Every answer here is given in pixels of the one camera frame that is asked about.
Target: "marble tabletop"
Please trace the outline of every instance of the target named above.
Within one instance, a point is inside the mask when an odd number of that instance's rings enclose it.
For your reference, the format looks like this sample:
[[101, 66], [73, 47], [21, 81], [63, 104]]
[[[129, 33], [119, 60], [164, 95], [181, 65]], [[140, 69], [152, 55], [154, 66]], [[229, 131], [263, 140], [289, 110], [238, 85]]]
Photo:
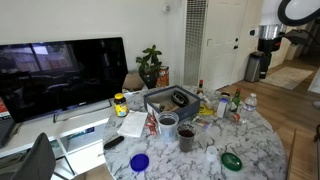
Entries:
[[[183, 86], [195, 93], [196, 87]], [[146, 111], [143, 95], [156, 89], [139, 94], [127, 95], [130, 110]], [[209, 99], [216, 99], [215, 92], [205, 91]], [[178, 140], [163, 142], [160, 135], [150, 135], [144, 128], [140, 138], [129, 138], [115, 148], [105, 150], [106, 165], [114, 179], [285, 179], [287, 171], [286, 155], [282, 143], [271, 125], [258, 113], [245, 123], [234, 123], [228, 119], [206, 117], [212, 122], [211, 128], [198, 130], [192, 151], [182, 153]], [[104, 143], [117, 137], [123, 118], [113, 114], [105, 129]], [[206, 147], [218, 149], [218, 160], [206, 159]], [[148, 168], [141, 173], [132, 171], [130, 156], [135, 151], [142, 151], [149, 157]], [[230, 152], [237, 155], [243, 164], [238, 172], [225, 168], [220, 156]]]

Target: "television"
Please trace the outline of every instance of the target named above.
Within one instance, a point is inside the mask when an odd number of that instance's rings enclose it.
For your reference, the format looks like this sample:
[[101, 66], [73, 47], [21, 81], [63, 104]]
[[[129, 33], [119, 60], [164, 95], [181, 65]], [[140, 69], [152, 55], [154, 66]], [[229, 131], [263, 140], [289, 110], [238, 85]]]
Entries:
[[0, 96], [16, 123], [112, 98], [127, 73], [120, 37], [0, 45]]

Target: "yellow jar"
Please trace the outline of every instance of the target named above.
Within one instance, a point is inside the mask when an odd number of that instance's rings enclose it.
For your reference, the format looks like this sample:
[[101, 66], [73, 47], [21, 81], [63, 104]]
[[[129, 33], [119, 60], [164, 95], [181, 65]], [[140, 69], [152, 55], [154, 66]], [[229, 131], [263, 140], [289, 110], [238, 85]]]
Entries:
[[114, 108], [119, 117], [125, 117], [129, 113], [127, 100], [122, 93], [114, 95]]

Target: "paper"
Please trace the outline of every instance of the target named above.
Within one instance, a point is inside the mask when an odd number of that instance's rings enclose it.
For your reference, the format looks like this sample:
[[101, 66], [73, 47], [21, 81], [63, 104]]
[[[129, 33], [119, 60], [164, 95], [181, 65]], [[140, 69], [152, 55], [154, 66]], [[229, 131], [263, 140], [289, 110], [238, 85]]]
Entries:
[[121, 136], [137, 137], [141, 136], [143, 126], [146, 122], [148, 113], [130, 111], [117, 131]]

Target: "black chair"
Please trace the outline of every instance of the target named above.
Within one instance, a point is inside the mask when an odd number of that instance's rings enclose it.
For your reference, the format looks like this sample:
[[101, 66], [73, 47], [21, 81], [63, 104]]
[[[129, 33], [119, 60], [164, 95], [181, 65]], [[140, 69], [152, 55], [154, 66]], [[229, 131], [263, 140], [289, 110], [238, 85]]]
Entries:
[[66, 180], [54, 172], [56, 159], [45, 133], [41, 133], [16, 172], [0, 174], [1, 180], [50, 180], [52, 174]]

